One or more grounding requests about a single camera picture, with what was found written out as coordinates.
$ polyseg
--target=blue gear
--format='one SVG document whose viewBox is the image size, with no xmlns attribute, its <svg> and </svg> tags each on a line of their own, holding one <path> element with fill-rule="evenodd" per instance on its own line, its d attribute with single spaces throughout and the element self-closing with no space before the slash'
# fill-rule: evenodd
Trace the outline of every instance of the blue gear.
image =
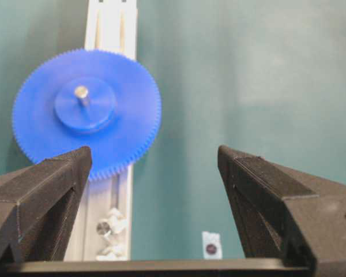
<svg viewBox="0 0 346 277">
<path fill-rule="evenodd" d="M 84 86 L 89 104 L 75 96 Z M 138 62 L 105 51 L 74 50 L 37 68 L 13 107 L 13 132 L 34 163 L 83 145 L 92 151 L 91 181 L 138 160 L 159 130 L 161 100 Z"/>
</svg>

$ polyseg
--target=sticker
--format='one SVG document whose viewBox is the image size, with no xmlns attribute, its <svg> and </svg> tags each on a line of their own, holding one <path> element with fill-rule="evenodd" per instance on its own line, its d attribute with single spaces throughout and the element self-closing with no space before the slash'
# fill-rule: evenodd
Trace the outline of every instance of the sticker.
<svg viewBox="0 0 346 277">
<path fill-rule="evenodd" d="M 202 232 L 202 250 L 204 252 L 204 259 L 207 260 L 221 260 L 223 258 L 220 234 Z"/>
</svg>

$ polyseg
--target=small label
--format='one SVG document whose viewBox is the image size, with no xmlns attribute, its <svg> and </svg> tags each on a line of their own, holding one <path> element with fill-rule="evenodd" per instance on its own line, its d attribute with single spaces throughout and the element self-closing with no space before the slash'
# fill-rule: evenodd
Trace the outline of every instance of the small label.
<svg viewBox="0 0 346 277">
<path fill-rule="evenodd" d="M 202 232 L 202 249 L 204 251 L 204 259 L 221 260 L 223 258 L 220 234 Z"/>
</svg>

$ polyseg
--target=green backdrop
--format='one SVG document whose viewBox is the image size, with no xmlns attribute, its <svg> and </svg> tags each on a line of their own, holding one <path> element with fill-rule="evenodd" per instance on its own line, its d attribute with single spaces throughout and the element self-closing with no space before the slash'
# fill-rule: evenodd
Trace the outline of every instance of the green backdrop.
<svg viewBox="0 0 346 277">
<path fill-rule="evenodd" d="M 346 184 L 346 1 L 139 0 L 138 60 L 163 100 L 135 166 L 133 259 L 200 259 L 201 232 L 243 257 L 220 144 Z M 21 83 L 82 47 L 87 2 L 0 1 L 0 174 L 28 160 L 10 113 Z"/>
</svg>

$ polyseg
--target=gear teeth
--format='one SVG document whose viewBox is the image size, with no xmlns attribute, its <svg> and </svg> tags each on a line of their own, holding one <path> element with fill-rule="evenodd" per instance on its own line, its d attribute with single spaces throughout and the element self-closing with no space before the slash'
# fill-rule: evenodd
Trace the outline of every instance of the gear teeth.
<svg viewBox="0 0 346 277">
<path fill-rule="evenodd" d="M 52 57 L 51 59 L 41 63 L 28 77 L 27 79 L 23 82 L 16 98 L 14 101 L 14 105 L 13 105 L 13 111 L 12 111 L 12 129 L 13 129 L 13 136 L 15 138 L 15 140 L 17 141 L 18 146 L 20 147 L 20 149 L 23 151 L 23 153 L 28 157 L 29 160 L 31 160 L 33 163 L 39 163 L 41 162 L 41 159 L 38 158 L 34 153 L 32 153 L 29 149 L 26 148 L 25 144 L 23 143 L 25 141 L 25 138 L 22 138 L 20 135 L 20 132 L 17 129 L 17 105 L 18 105 L 18 99 L 20 98 L 21 94 L 23 93 L 23 90 L 25 88 L 25 86 L 27 85 L 28 81 L 31 79 L 31 77 L 33 77 L 33 75 L 35 74 L 35 72 L 37 72 L 38 69 L 40 69 L 43 65 L 45 65 L 46 63 L 49 63 L 51 61 L 57 60 L 57 59 L 61 59 L 63 56 L 65 55 L 69 55 L 71 53 L 76 53 L 79 51 L 94 51 L 94 52 L 101 52 L 101 53 L 108 53 L 110 54 L 110 52 L 108 51 L 104 51 L 104 50 L 84 50 L 84 49 L 74 49 L 74 50 L 69 50 L 66 51 L 64 53 L 61 53 L 59 55 L 56 55 L 54 57 Z M 127 57 L 125 57 L 124 55 L 118 54 L 118 53 L 113 53 L 114 55 L 118 55 L 121 56 L 125 59 L 129 59 Z M 133 61 L 136 65 L 138 65 L 139 67 L 141 67 L 143 70 L 146 70 L 148 72 L 148 70 L 146 68 L 144 68 L 138 61 Z M 113 175 L 115 174 L 120 174 L 122 171 L 124 171 L 129 165 L 131 165 L 132 163 L 135 163 L 136 161 L 138 161 L 139 159 L 142 158 L 142 156 L 146 153 L 146 151 L 151 147 L 152 143 L 154 142 L 157 133 L 159 131 L 160 128 L 160 124 L 161 124 L 161 99 L 160 99 L 160 94 L 159 94 L 159 89 L 157 87 L 156 82 L 154 81 L 153 77 L 149 74 L 148 75 L 150 78 L 151 83 L 153 84 L 153 88 L 154 88 L 154 92 L 156 94 L 156 99 L 157 99 L 157 113 L 156 113 L 156 117 L 155 117 L 155 122 L 153 124 L 153 128 L 150 132 L 150 135 L 147 137 L 146 142 L 144 142 L 144 144 L 142 146 L 140 146 L 135 153 L 132 153 L 129 157 L 127 157 L 123 162 L 121 162 L 120 164 L 116 164 L 113 166 L 109 166 L 106 167 L 104 169 L 98 170 L 98 171 L 92 171 L 90 172 L 89 175 L 89 180 L 90 181 L 101 181 L 103 179 L 107 179 L 107 178 L 111 178 Z"/>
</svg>

